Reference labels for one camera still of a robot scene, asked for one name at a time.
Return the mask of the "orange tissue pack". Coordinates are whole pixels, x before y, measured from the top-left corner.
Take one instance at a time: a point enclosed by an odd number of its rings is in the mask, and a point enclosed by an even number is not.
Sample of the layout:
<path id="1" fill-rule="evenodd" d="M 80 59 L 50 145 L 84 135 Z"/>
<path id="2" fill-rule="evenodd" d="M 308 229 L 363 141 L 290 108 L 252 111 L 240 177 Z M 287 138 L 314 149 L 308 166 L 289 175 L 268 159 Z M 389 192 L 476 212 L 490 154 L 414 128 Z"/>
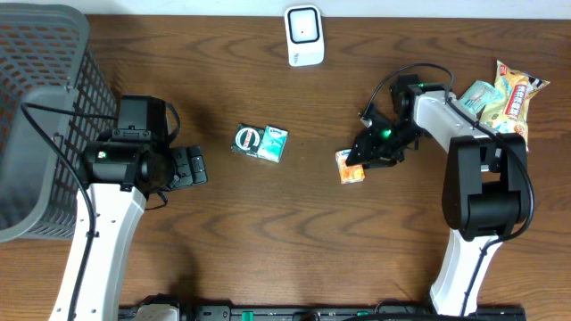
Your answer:
<path id="1" fill-rule="evenodd" d="M 346 164 L 350 151 L 350 149 L 346 149 L 335 153 L 335 161 L 342 185 L 359 183 L 365 179 L 365 171 L 361 165 L 348 166 Z"/>

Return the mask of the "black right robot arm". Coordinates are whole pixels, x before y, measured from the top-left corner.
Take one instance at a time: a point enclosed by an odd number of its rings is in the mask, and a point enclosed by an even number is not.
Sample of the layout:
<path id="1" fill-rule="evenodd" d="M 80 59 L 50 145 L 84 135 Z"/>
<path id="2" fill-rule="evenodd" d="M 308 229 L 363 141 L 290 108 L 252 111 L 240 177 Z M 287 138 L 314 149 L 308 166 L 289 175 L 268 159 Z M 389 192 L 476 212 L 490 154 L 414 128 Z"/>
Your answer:
<path id="1" fill-rule="evenodd" d="M 527 174 L 524 138 L 478 123 L 443 84 L 424 84 L 413 75 L 390 88 L 398 118 L 391 121 L 370 103 L 361 113 L 347 165 L 391 167 L 421 136 L 446 152 L 442 209 L 449 241 L 429 298 L 434 312 L 468 317 L 493 255 L 511 239 L 515 226 L 532 217 L 533 188 Z"/>

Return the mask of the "small green wipes pack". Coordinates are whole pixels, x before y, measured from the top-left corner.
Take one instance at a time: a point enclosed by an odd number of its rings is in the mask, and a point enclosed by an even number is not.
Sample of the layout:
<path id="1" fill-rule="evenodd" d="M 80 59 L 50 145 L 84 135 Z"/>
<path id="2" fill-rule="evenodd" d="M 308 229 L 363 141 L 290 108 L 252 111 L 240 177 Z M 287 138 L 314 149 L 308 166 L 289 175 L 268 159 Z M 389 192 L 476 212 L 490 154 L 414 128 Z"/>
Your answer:
<path id="1" fill-rule="evenodd" d="M 266 126 L 257 156 L 267 161 L 279 163 L 287 138 L 288 132 L 286 130 Z"/>

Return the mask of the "roll of tape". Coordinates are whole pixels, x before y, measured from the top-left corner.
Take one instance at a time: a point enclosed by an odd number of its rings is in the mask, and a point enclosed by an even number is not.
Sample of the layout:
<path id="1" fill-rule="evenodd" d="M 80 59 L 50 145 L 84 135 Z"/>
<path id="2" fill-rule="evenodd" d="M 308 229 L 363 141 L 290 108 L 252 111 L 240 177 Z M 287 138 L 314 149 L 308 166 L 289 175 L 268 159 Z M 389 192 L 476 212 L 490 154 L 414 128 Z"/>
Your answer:
<path id="1" fill-rule="evenodd" d="M 257 158 L 263 136 L 263 129 L 239 123 L 231 150 L 233 152 Z"/>

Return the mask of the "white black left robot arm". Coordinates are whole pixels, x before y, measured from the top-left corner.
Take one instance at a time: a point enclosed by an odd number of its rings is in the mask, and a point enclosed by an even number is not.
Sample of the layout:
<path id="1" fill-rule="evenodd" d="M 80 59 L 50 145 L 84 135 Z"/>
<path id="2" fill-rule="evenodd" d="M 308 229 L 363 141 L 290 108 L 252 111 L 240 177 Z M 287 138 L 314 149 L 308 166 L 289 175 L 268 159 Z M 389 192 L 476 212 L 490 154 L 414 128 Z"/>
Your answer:
<path id="1" fill-rule="evenodd" d="M 128 253 L 151 194 L 207 182 L 199 146 L 93 142 L 81 155 L 77 219 L 53 320 L 116 320 Z"/>

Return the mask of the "green wet wipes pack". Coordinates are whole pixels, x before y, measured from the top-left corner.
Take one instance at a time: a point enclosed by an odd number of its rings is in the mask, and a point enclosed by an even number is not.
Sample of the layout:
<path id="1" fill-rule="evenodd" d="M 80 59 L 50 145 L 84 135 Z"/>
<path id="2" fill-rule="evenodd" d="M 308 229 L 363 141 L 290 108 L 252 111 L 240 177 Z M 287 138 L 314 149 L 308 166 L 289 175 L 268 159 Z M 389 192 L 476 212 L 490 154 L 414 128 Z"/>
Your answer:
<path id="1" fill-rule="evenodd" d="M 471 114 L 477 116 L 487 104 L 496 103 L 504 98 L 502 91 L 487 82 L 477 80 L 459 99 L 460 104 Z"/>

